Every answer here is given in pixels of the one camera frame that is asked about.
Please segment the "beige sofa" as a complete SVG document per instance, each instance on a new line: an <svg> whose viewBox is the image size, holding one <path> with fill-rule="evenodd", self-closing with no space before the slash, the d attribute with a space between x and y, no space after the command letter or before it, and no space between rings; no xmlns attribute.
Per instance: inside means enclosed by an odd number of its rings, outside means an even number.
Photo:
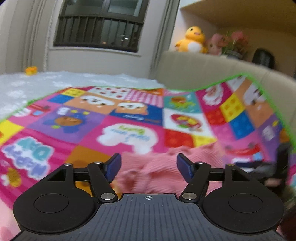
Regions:
<svg viewBox="0 0 296 241"><path fill-rule="evenodd" d="M247 61L190 52L164 52L152 77L166 87L193 89L247 73L263 86L285 119L295 118L295 80Z"/></svg>

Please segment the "pink plush toy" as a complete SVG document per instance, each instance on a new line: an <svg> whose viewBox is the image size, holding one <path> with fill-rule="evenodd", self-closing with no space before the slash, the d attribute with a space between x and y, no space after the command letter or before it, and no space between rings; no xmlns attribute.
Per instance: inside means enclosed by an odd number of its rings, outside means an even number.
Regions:
<svg viewBox="0 0 296 241"><path fill-rule="evenodd" d="M211 55L220 56L222 54L222 49L227 45L227 37L215 33L210 39L205 43L207 47L207 53Z"/></svg>

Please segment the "small orange toy block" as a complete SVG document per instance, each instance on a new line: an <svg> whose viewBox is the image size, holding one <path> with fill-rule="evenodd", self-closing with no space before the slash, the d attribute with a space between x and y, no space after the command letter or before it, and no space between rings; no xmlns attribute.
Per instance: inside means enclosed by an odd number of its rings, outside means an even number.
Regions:
<svg viewBox="0 0 296 241"><path fill-rule="evenodd" d="M36 66L30 66L25 69L25 75L32 76L38 73L38 68Z"/></svg>

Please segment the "pink ribbed knit sweater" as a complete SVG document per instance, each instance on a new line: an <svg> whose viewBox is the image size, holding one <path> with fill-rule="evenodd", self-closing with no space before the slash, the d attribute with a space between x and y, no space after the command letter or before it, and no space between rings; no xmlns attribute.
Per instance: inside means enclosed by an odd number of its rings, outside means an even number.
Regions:
<svg viewBox="0 0 296 241"><path fill-rule="evenodd" d="M223 168L224 151L218 142L190 148L170 148L165 153L144 155L124 152L121 154L121 169L111 186L121 196L123 193L180 195L187 182L177 168L177 155L184 154L192 162L205 162L215 168Z"/></svg>

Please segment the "dark barred window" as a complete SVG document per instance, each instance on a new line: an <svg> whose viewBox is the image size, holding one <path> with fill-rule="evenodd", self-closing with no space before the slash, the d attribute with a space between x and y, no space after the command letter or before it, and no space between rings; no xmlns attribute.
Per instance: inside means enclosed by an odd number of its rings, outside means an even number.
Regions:
<svg viewBox="0 0 296 241"><path fill-rule="evenodd" d="M53 45L136 53L148 4L149 1L64 1Z"/></svg>

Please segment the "yellow duck plush toy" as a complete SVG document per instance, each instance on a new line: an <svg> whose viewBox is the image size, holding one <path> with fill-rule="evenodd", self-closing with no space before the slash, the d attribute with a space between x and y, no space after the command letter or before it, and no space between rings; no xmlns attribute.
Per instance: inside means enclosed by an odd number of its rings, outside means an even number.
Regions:
<svg viewBox="0 0 296 241"><path fill-rule="evenodd" d="M206 37L202 29L198 26L189 27L186 30L185 37L179 40L175 47L178 52L191 52L191 53L207 53L205 46Z"/></svg>

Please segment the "colourful cartoon play mat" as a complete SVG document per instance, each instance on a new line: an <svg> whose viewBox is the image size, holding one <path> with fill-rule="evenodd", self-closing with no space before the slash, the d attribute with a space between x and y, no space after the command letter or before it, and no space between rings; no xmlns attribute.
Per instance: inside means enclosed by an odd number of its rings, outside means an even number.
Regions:
<svg viewBox="0 0 296 241"><path fill-rule="evenodd" d="M276 160L295 137L271 96L248 74L193 89L68 87L1 120L1 240L19 233L16 199L59 166L113 154L165 153L218 142L223 163L245 171Z"/></svg>

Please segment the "potted pink flowers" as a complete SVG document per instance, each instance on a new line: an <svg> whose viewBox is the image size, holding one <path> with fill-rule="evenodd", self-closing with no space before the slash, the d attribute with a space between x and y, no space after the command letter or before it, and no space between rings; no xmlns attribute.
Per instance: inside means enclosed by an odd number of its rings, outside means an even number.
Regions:
<svg viewBox="0 0 296 241"><path fill-rule="evenodd" d="M227 32L222 36L222 54L228 58L242 60L248 52L248 37L242 30Z"/></svg>

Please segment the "black round object on shelf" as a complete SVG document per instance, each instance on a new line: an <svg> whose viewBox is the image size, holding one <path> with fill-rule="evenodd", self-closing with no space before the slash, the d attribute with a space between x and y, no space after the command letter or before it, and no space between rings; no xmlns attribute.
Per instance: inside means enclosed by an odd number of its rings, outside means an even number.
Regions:
<svg viewBox="0 0 296 241"><path fill-rule="evenodd" d="M269 69L274 69L275 59L274 55L263 48L258 48L252 58L252 63L262 65Z"/></svg>

